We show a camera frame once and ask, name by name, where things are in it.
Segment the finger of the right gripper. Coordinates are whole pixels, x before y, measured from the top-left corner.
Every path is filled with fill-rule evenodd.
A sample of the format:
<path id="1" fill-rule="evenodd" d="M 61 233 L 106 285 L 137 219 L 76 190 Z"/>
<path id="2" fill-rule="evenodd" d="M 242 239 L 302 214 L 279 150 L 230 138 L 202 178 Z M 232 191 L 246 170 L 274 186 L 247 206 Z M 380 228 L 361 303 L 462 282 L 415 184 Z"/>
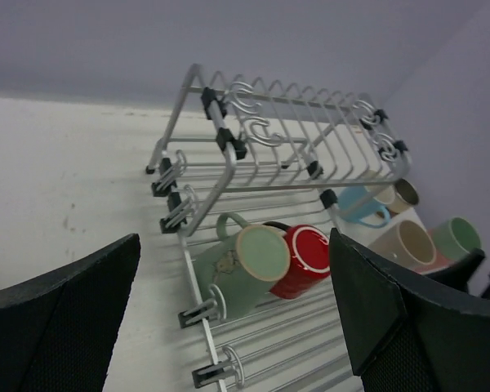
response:
<path id="1" fill-rule="evenodd" d="M 475 248 L 447 268 L 429 272 L 425 276 L 460 292 L 468 292 L 468 282 L 485 258 L 485 252 L 480 248 Z"/>

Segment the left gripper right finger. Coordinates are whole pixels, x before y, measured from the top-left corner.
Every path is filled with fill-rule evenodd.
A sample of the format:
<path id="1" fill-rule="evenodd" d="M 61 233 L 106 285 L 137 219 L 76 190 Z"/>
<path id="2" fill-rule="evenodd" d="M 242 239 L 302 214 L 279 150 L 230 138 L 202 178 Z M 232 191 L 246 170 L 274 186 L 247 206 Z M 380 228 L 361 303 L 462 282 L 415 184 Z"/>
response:
<path id="1" fill-rule="evenodd" d="M 490 391 L 490 300 L 330 232 L 332 286 L 366 391 Z"/>

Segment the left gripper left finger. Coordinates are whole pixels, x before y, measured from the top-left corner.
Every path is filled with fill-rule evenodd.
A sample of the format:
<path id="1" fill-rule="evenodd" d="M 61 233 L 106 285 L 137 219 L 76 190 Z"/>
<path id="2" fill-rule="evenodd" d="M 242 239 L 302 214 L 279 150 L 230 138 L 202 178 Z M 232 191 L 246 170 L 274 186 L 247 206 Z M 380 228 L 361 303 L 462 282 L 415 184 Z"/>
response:
<path id="1" fill-rule="evenodd" d="M 0 290 L 0 391 L 101 391 L 139 260 L 129 234 Z"/>

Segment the pink tumbler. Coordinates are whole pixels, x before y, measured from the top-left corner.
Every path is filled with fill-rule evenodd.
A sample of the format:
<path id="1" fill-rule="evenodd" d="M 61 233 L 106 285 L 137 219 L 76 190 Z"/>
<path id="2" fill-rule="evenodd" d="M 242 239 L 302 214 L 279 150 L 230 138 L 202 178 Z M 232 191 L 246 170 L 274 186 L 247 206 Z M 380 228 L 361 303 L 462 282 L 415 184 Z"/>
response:
<path id="1" fill-rule="evenodd" d="M 441 252 L 436 253 L 434 261 L 428 265 L 419 265 L 412 270 L 418 274 L 430 274 L 439 270 L 446 269 L 454 263 L 453 260 L 448 259 Z"/>

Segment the light green tumbler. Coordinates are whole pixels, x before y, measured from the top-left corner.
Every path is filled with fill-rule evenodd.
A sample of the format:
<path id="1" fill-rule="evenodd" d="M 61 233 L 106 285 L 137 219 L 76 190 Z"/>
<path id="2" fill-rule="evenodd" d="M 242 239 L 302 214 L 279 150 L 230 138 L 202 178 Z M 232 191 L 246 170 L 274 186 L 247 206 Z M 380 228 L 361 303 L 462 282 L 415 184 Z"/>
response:
<path id="1" fill-rule="evenodd" d="M 477 229 L 465 218 L 455 216 L 430 230 L 438 252 L 450 261 L 458 261 L 482 247 Z"/>

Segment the beige tumbler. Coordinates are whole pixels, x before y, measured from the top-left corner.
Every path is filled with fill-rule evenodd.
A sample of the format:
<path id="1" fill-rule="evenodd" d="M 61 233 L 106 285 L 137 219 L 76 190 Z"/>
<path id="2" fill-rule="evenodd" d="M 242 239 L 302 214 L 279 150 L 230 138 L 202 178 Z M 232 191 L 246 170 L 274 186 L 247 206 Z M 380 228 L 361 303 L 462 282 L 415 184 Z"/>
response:
<path id="1" fill-rule="evenodd" d="M 376 238 L 368 248 L 408 269 L 431 265 L 436 249 L 428 233 L 412 220 L 402 220 Z"/>

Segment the cream and brown cup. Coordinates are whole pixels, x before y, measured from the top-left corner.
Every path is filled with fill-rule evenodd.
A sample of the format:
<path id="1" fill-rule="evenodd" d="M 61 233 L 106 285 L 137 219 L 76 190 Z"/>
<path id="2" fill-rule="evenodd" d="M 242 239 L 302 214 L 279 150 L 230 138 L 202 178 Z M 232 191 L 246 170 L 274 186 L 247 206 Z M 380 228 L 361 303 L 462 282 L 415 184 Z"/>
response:
<path id="1" fill-rule="evenodd" d="M 387 207 L 392 216 L 405 212 L 407 209 L 415 207 L 420 202 L 420 196 L 419 193 L 417 193 L 417 189 L 411 182 L 404 178 L 397 180 L 393 184 L 393 191 L 395 199 Z"/>

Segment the red mug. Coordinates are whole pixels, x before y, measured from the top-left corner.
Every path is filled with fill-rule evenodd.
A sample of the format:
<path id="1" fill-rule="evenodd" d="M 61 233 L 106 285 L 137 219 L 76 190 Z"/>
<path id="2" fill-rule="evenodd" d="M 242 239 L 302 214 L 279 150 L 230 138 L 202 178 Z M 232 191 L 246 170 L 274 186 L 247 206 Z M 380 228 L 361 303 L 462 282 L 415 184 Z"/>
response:
<path id="1" fill-rule="evenodd" d="M 269 290 L 284 300 L 296 299 L 329 277 L 329 239 L 312 225 L 286 225 L 267 221 L 264 225 L 280 229 L 290 251 L 286 274 Z"/>

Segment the light blue mug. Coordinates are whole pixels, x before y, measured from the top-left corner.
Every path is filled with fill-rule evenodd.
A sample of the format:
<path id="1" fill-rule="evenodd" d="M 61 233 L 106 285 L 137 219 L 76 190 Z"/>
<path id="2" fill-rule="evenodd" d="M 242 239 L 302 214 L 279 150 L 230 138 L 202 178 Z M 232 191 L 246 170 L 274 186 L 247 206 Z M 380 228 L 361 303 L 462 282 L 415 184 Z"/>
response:
<path id="1" fill-rule="evenodd" d="M 345 188 L 338 196 L 338 207 L 341 211 L 348 210 L 360 199 L 369 195 L 379 185 L 359 185 Z M 392 187 L 385 187 L 379 194 L 372 195 L 367 201 L 356 207 L 352 212 L 343 217 L 344 221 L 360 224 L 371 229 L 380 229 L 390 223 L 390 212 L 388 206 L 395 201 L 395 192 Z M 379 224 L 371 224 L 363 219 L 380 212 L 383 221 Z"/>

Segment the sage green mug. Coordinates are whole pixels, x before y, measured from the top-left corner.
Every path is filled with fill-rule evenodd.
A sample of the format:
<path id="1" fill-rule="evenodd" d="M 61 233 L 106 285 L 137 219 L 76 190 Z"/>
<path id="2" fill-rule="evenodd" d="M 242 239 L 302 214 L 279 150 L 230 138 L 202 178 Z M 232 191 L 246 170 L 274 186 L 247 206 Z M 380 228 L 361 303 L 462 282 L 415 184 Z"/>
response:
<path id="1" fill-rule="evenodd" d="M 198 288 L 205 301 L 216 300 L 223 319 L 240 319 L 286 275 L 291 254 L 276 229 L 234 212 L 218 216 L 216 236 L 217 244 L 194 259 Z"/>

